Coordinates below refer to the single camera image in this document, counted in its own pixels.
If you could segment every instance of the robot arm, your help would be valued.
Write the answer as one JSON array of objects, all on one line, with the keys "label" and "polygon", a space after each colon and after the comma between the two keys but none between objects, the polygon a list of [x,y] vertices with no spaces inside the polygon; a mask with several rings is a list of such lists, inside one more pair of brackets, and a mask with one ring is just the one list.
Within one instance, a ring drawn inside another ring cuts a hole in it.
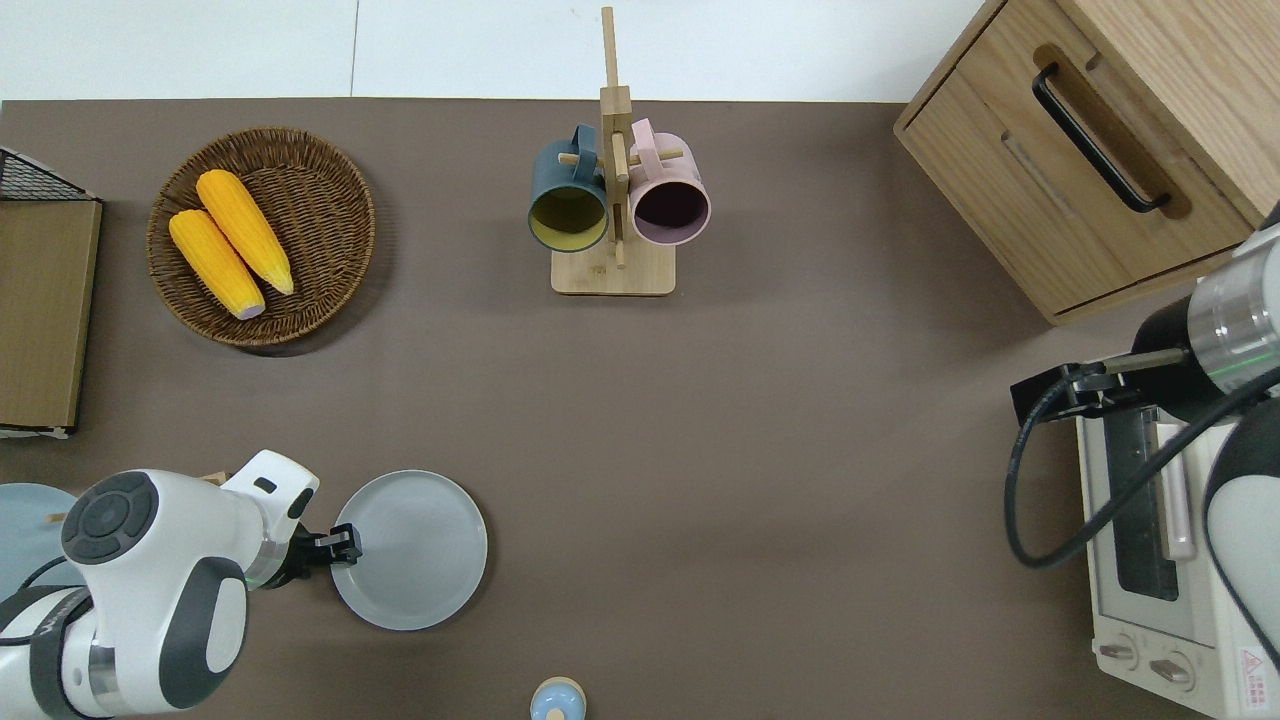
[{"label": "robot arm", "polygon": [[63,551],[87,587],[28,588],[0,606],[3,635],[31,637],[0,647],[4,716],[106,717],[204,701],[239,657],[246,592],[287,582],[298,538],[312,538],[298,518],[317,487],[264,450],[221,487],[131,470],[90,488],[63,525]]},{"label": "robot arm", "polygon": [[[1041,421],[1097,418],[1157,405],[1190,423],[1213,402],[1280,364],[1280,202],[1231,261],[1196,290],[1153,313],[1129,354],[1094,364],[1042,410]],[[1055,383],[1082,369],[1069,363],[1027,378],[1010,395],[1018,423]],[[1280,388],[1272,388],[1280,396]]]},{"label": "robot arm", "polygon": [[1204,536],[1224,584],[1280,667],[1280,400],[1245,415],[1204,489]]}]

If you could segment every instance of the oven door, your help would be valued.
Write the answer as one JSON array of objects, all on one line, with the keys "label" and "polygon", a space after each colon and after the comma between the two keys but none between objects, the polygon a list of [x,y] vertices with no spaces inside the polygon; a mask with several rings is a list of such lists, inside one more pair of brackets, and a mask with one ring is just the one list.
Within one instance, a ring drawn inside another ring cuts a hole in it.
[{"label": "oven door", "polygon": [[[1181,424],[1153,407],[1080,423],[1084,507],[1097,512]],[[1094,611],[1215,646],[1212,562],[1201,521],[1204,482],[1230,427],[1179,455],[1089,543]]]}]

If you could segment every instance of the white wall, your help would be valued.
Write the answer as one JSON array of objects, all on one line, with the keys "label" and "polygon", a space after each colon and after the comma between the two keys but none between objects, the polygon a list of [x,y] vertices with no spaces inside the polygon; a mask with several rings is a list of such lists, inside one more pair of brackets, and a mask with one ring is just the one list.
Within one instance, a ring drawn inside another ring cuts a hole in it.
[{"label": "white wall", "polygon": [[[980,0],[613,0],[637,99],[905,101]],[[581,0],[0,0],[0,100],[596,97]]]}]

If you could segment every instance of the wooden mug rack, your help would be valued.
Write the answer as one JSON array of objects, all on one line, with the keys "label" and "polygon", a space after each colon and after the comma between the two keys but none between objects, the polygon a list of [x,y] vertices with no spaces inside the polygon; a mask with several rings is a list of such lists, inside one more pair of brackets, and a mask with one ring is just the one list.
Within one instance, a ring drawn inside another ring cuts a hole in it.
[{"label": "wooden mug rack", "polygon": [[[631,133],[631,88],[618,85],[617,46],[613,40],[613,8],[600,10],[604,24],[604,70],[600,88],[600,137],[598,164],[604,167],[609,229],[605,238],[581,252],[552,252],[552,288],[562,295],[671,295],[676,290],[676,249],[648,242],[631,222],[627,187],[631,168],[640,159],[628,155]],[[663,160],[681,156],[664,151]],[[561,154],[559,161],[576,164],[577,155]]]}]

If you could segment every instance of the wire basket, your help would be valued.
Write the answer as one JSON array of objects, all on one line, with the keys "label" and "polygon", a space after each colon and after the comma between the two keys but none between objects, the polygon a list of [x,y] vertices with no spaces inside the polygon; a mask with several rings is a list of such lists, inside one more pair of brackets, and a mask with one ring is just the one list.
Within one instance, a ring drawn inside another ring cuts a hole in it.
[{"label": "wire basket", "polygon": [[97,200],[41,163],[0,147],[0,200]]}]

